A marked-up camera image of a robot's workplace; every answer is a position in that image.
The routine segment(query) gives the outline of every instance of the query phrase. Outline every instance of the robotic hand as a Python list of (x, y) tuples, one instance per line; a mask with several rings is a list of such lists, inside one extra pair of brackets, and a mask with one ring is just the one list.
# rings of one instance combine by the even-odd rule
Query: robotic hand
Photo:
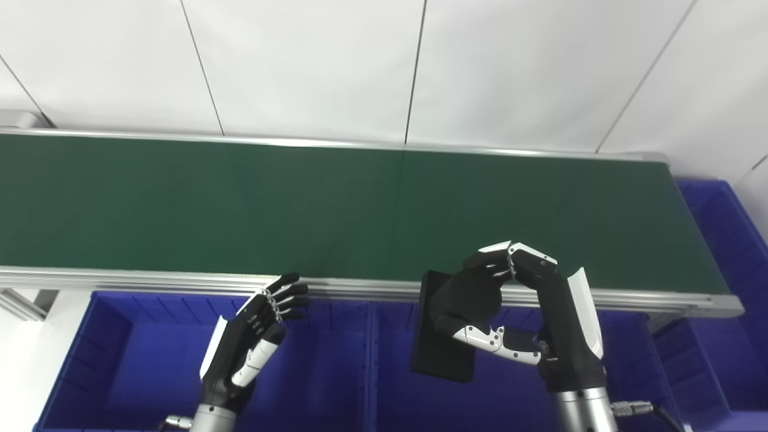
[[(421, 305), (421, 319), (428, 316), (437, 333), (509, 360), (537, 365), (553, 395), (562, 430), (617, 430), (605, 390), (600, 324), (583, 268), (565, 278), (554, 258), (525, 244), (506, 241), (467, 258), (463, 269), (431, 296), (425, 295), (428, 279), (429, 273), (422, 285), (425, 304)], [(486, 323), (501, 307), (501, 288), (510, 280), (536, 291), (544, 318), (540, 332), (492, 329)], [(427, 357), (436, 358), (436, 342), (426, 339), (417, 335), (415, 352), (432, 350)], [(429, 361), (423, 358), (416, 367), (418, 356), (414, 356), (412, 370), (453, 379), (444, 371), (429, 371)], [(469, 367), (474, 367), (474, 357), (469, 358)]]
[(169, 416), (161, 424), (190, 432), (231, 432), (253, 395), (256, 377), (285, 337), (283, 320), (304, 318), (309, 303), (296, 273), (257, 290), (230, 321), (219, 317), (200, 367), (203, 391), (194, 419)]

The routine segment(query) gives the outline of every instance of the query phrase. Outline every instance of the blue storage crate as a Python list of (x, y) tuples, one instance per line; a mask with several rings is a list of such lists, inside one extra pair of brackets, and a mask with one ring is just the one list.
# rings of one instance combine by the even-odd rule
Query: blue storage crate
[(698, 430), (768, 431), (768, 248), (725, 181), (678, 182), (745, 314), (656, 336), (680, 415)]
[[(219, 314), (244, 297), (96, 293), (37, 432), (156, 430), (192, 415)], [(360, 430), (370, 306), (315, 302), (260, 375), (238, 430)]]
[[(218, 314), (243, 298), (97, 293), (74, 339), (37, 432), (154, 430), (191, 415), (198, 370)], [(317, 301), (260, 375), (238, 430), (558, 430), (535, 367), (479, 351), (475, 382), (409, 371), (414, 304)], [(674, 412), (642, 314), (601, 312), (615, 400), (644, 398)], [(504, 309), (494, 325), (541, 326), (538, 310)], [(621, 429), (665, 431), (655, 417)]]
[[(414, 304), (381, 304), (379, 314), (378, 406), (380, 432), (442, 430), (536, 430), (556, 432), (554, 405), (536, 367), (477, 351), (475, 379), (455, 383), (409, 372)], [(652, 400), (676, 413), (647, 317), (601, 311), (604, 365), (613, 400)], [(538, 309), (505, 308), (492, 321), (537, 331)], [(624, 432), (668, 432), (655, 416), (619, 419)]]

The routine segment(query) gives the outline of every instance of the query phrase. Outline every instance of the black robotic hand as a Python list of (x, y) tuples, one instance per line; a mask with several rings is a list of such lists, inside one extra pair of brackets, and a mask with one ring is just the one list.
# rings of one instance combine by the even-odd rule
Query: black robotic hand
[(190, 432), (231, 432), (253, 395), (256, 377), (285, 337), (283, 320), (304, 318), (309, 303), (297, 273), (276, 277), (258, 289), (231, 320), (219, 317), (200, 367), (203, 390), (194, 419), (169, 416), (168, 426)]

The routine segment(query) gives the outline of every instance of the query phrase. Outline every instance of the white wall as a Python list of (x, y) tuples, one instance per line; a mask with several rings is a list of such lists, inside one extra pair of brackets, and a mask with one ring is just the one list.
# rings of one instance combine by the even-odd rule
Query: white wall
[(662, 151), (755, 212), (767, 22), (763, 0), (8, 0), (0, 108), (60, 128)]

